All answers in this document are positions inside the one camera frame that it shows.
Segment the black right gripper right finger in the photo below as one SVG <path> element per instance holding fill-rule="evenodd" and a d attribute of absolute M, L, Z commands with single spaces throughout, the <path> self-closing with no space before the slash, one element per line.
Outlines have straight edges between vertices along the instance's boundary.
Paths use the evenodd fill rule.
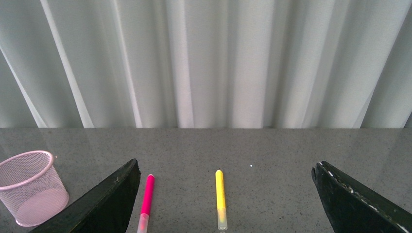
<path fill-rule="evenodd" d="M 336 233 L 410 233 L 412 215 L 326 161 L 311 170 Z"/>

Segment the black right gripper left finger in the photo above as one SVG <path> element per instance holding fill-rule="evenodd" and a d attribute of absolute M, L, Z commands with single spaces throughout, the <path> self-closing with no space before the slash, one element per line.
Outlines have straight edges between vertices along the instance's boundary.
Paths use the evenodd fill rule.
<path fill-rule="evenodd" d="M 136 159 L 131 159 L 32 232 L 126 232 L 138 193 L 140 177 L 138 162 Z"/>

